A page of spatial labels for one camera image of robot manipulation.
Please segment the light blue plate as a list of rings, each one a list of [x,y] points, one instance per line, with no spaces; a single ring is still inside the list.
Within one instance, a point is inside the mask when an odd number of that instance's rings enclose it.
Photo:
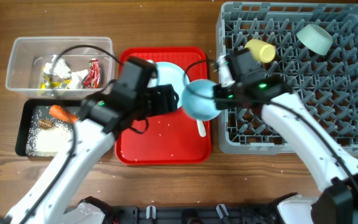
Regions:
[[[156,87],[157,85],[172,85],[176,94],[180,97],[177,103],[177,108],[182,106],[181,95],[185,86],[190,83],[187,75],[184,75],[184,70],[171,62],[157,62],[158,77],[152,78],[148,87]]]

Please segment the yellow plastic cup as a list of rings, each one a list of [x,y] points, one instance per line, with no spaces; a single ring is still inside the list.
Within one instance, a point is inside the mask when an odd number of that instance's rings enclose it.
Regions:
[[[276,49],[272,44],[266,43],[262,40],[252,39],[245,44],[253,58],[262,63],[271,62],[276,55]]]

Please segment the blue bowl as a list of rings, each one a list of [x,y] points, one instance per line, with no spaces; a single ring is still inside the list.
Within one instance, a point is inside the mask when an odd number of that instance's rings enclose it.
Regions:
[[[209,121],[217,117],[221,110],[216,109],[213,97],[213,86],[216,83],[211,80],[199,79],[191,82],[182,93],[182,107],[184,112],[192,119]]]

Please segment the white plastic spoon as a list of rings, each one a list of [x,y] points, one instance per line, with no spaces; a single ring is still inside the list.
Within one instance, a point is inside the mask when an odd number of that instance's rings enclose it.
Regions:
[[[206,128],[205,128],[204,123],[202,122],[202,120],[197,119],[196,124],[197,124],[199,135],[201,137],[206,137]]]

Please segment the green bowl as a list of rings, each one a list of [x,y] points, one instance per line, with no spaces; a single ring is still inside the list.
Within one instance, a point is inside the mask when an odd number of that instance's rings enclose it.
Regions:
[[[296,36],[305,47],[319,55],[326,55],[333,44],[331,35],[315,24],[308,24]]]

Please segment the white tissue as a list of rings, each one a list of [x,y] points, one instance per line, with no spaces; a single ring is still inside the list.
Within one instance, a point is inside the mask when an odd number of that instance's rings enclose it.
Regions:
[[[88,76],[89,71],[87,69],[81,70],[79,72],[71,73],[71,81],[67,85],[68,89],[82,89],[83,88],[83,80]]]
[[[46,75],[56,76],[61,79],[69,79],[71,77],[71,70],[63,58],[59,58],[53,67],[53,63],[56,61],[57,55],[53,55],[52,61],[46,63],[42,69]]]

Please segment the orange carrot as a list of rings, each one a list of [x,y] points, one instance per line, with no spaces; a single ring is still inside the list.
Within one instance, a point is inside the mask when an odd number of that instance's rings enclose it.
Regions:
[[[78,120],[77,116],[69,113],[59,105],[52,105],[49,113],[52,117],[70,124],[74,124]]]

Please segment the yellow silver foil wrapper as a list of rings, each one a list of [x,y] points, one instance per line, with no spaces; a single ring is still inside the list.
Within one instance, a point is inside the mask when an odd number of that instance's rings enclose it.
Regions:
[[[39,86],[40,89],[67,89],[71,79],[61,79],[59,76],[47,74],[44,72],[44,68],[41,71],[42,82]]]

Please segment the brown food lump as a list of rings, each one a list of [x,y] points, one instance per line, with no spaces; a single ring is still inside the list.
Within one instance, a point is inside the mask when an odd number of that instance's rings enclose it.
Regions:
[[[48,119],[40,119],[38,122],[38,126],[40,129],[48,130],[55,127],[52,121]]]

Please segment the white rice pile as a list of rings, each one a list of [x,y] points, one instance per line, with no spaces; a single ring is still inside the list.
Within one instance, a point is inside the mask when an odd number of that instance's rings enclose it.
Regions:
[[[25,144],[25,153],[28,156],[54,157],[60,151],[67,151],[71,147],[69,140],[72,137],[72,124],[52,117],[49,113],[50,107],[36,106],[33,110]],[[40,119],[52,121],[55,127],[40,129]]]

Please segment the red snack wrapper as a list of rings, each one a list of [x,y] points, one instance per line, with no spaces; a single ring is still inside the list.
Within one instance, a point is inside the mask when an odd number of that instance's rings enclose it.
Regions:
[[[99,83],[101,79],[101,69],[99,67],[99,60],[92,58],[89,61],[89,72],[87,76],[83,79],[82,84],[85,88],[96,89],[99,88]]]

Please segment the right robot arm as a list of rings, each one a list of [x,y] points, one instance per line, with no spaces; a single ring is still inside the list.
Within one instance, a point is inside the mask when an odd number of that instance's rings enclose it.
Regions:
[[[216,108],[248,108],[291,145],[321,195],[290,196],[277,205],[284,223],[358,223],[358,159],[346,152],[310,115],[278,75],[267,75],[242,49],[216,61]]]

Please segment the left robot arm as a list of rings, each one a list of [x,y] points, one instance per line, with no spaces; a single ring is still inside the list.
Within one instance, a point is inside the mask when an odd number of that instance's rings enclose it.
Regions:
[[[129,57],[110,93],[98,91],[81,104],[69,139],[71,148],[60,151],[35,185],[0,223],[60,223],[71,198],[88,172],[109,151],[135,120],[154,116],[160,102],[148,83],[157,77],[151,60]]]

